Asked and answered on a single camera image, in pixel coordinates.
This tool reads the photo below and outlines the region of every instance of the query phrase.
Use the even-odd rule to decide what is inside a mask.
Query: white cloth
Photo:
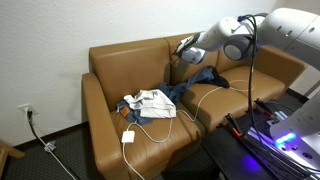
[[[172,118],[176,117],[176,106],[159,89],[140,90],[133,98],[126,95],[123,98],[131,109],[140,109],[141,117],[148,118]]]

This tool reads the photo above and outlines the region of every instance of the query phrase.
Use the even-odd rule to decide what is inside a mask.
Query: brown leather couch
[[[201,101],[197,120],[192,122],[178,112],[173,118],[170,136],[163,143],[152,142],[137,126],[130,127],[135,131],[135,141],[126,144],[125,156],[145,179],[155,177],[198,150],[201,138],[214,131],[227,113],[235,118],[245,113],[248,61],[229,60],[219,50],[207,53],[199,65],[188,64],[172,55],[180,40],[188,36],[90,48],[91,72],[83,75],[82,86],[95,162],[106,179],[138,178],[125,163],[122,153],[121,137],[129,122],[116,112],[116,104],[125,95],[156,89],[160,83],[176,85],[207,65],[215,66],[231,86],[217,89],[209,84],[192,85],[176,108],[194,118]],[[253,99],[268,101],[280,97],[305,68],[305,63],[275,48],[260,48],[255,60]],[[209,91],[213,92],[202,99]],[[143,128],[152,138],[162,140],[168,135],[170,119],[154,119]]]

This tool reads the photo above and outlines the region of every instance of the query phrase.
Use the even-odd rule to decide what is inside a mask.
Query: white cable
[[[233,82],[247,82],[247,83],[249,83],[246,80],[233,80],[233,81],[230,81],[230,83],[233,83]],[[236,88],[233,88],[233,87],[230,87],[230,89],[233,89],[235,91],[243,91],[243,92],[248,91],[247,89],[236,89]]]
[[[239,81],[245,81],[245,80],[234,80],[234,81],[231,81],[230,83],[239,82]],[[200,101],[199,101],[199,103],[198,103],[198,105],[197,105],[197,110],[196,110],[196,114],[195,114],[195,116],[194,116],[194,119],[192,119],[192,118],[190,117],[190,115],[189,115],[186,111],[184,111],[184,110],[177,110],[176,112],[183,112],[186,116],[188,116],[188,118],[189,118],[192,122],[196,121],[196,117],[197,117],[197,115],[198,115],[199,107],[200,107],[200,104],[201,104],[202,100],[203,100],[207,95],[209,95],[210,93],[215,92],[215,91],[217,91],[217,90],[219,90],[219,89],[221,89],[221,88],[222,88],[222,87],[217,87],[217,88],[215,88],[215,89],[213,89],[213,90],[210,90],[209,92],[207,92],[207,93],[200,99]],[[239,89],[232,88],[232,87],[231,87],[230,89],[233,89],[233,90],[235,90],[235,91],[248,91],[248,90],[239,90]],[[162,143],[162,142],[165,142],[166,140],[168,140],[168,138],[170,137],[171,129],[172,129],[172,118],[170,119],[170,127],[169,127],[168,136],[167,136],[165,139],[163,139],[163,140],[155,140],[155,139],[153,139],[153,138],[146,132],[146,130],[144,130],[144,128],[143,128],[141,125],[137,124],[137,123],[130,123],[129,126],[128,126],[128,128],[127,128],[127,131],[129,131],[131,125],[136,125],[136,126],[138,126],[138,127],[144,132],[144,134],[145,134],[151,141],[153,141],[153,142],[155,142],[155,143]],[[125,149],[124,149],[124,148],[125,148],[125,144],[126,144],[126,143],[123,143],[123,144],[122,144],[122,154],[123,154],[123,159],[124,159],[124,161],[126,162],[126,164],[127,164],[141,179],[144,180],[143,176],[142,176],[141,174],[139,174],[138,171],[135,170],[135,169],[131,166],[131,164],[128,162],[128,160],[127,160],[127,158],[126,158],[126,155],[125,155]]]
[[[127,163],[127,165],[141,178],[144,180],[143,176],[141,174],[138,173],[137,170],[135,170],[131,165],[130,163],[127,161],[127,158],[126,158],[126,154],[125,154],[125,151],[124,151],[124,147],[125,147],[126,143],[123,143],[122,144],[122,154],[123,154],[123,159],[124,161]]]
[[[233,80],[233,81],[230,81],[230,84],[233,83],[233,82],[248,82],[248,81],[246,81],[246,80]],[[195,114],[195,116],[194,116],[194,119],[192,119],[192,118],[190,117],[190,115],[189,115],[186,111],[184,111],[184,110],[177,110],[177,112],[183,112],[184,114],[186,114],[186,115],[188,116],[188,118],[189,118],[192,122],[196,121],[196,118],[197,118],[198,111],[199,111],[200,104],[201,104],[202,100],[203,100],[207,95],[209,95],[210,93],[215,92],[215,91],[217,91],[218,89],[221,89],[221,88],[222,88],[222,87],[217,87],[217,88],[215,88],[215,89],[213,89],[213,90],[210,90],[209,92],[207,92],[207,93],[200,99],[200,101],[199,101],[199,103],[198,103],[198,105],[197,105],[197,110],[196,110],[196,114]],[[236,88],[233,88],[233,87],[230,87],[230,89],[235,90],[235,91],[248,91],[248,90],[236,89]]]
[[[29,118],[28,118],[28,109],[25,109],[25,117],[27,119],[27,121],[29,122]],[[62,162],[54,155],[54,153],[51,151],[51,149],[47,146],[47,144],[36,134],[36,132],[34,131],[34,135],[36,136],[36,138],[38,138],[41,143],[47,148],[48,152],[56,159],[56,161],[61,165],[61,167],[74,179],[76,180],[76,178],[68,171],[68,169],[62,164]]]

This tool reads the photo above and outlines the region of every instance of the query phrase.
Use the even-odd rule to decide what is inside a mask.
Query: white wall
[[[34,139],[18,105],[39,112],[40,136],[82,123],[88,48],[196,31],[221,17],[270,12],[276,0],[1,0],[0,139]]]
[[[300,9],[320,15],[319,0],[278,0],[275,8],[287,7]],[[314,87],[320,81],[320,72],[312,66],[309,66],[303,74],[290,86],[296,92],[311,98],[319,87]]]

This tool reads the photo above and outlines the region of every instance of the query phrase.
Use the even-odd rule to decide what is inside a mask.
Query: couch cushion
[[[185,60],[180,59],[178,56],[173,53],[177,49],[178,44],[181,40],[190,37],[193,34],[185,34],[179,36],[171,36],[164,38],[169,43],[170,55],[171,55],[171,77],[170,84],[176,85],[178,83],[186,81],[189,77],[197,73],[199,70],[205,66],[211,65],[215,66],[218,58],[218,51],[207,52],[204,60],[200,64],[190,64]]]
[[[247,64],[247,60],[242,60],[242,61],[231,60],[226,56],[223,49],[217,50],[217,52],[218,52],[218,61],[217,61],[216,69],[218,73]]]
[[[248,96],[249,72],[249,66],[240,66],[222,72],[220,75],[225,77],[229,83],[234,81],[230,83],[230,87],[245,90],[239,92]],[[285,84],[283,82],[258,70],[254,70],[253,72],[252,85],[252,100],[260,98],[263,101],[269,101],[270,99],[281,96],[285,90]]]
[[[193,118],[181,103],[178,103],[176,108],[177,110],[185,110]],[[111,112],[111,117],[118,137],[121,138],[129,123],[116,111]],[[153,139],[163,140],[168,135],[169,125],[170,119],[154,119],[151,124],[145,124],[142,127]],[[205,134],[205,129],[199,121],[191,122],[181,112],[177,112],[177,117],[173,118],[171,134],[168,140],[163,143],[152,142],[136,125],[132,125],[130,130],[135,131],[135,140],[133,144],[126,144],[125,155],[130,165],[141,175],[150,169],[159,169],[159,166],[163,166],[160,169],[164,170],[175,151],[200,140]],[[132,178],[137,176],[129,167],[128,169]]]
[[[208,132],[215,130],[227,113],[231,113],[235,118],[245,114],[248,104],[247,97],[237,91],[208,84],[192,85],[182,95],[181,102],[194,115],[200,103],[196,118]]]
[[[272,46],[259,48],[254,68],[285,83],[286,89],[308,66],[298,58]]]
[[[170,57],[162,39],[90,48],[90,60],[110,111],[127,94],[169,83]]]

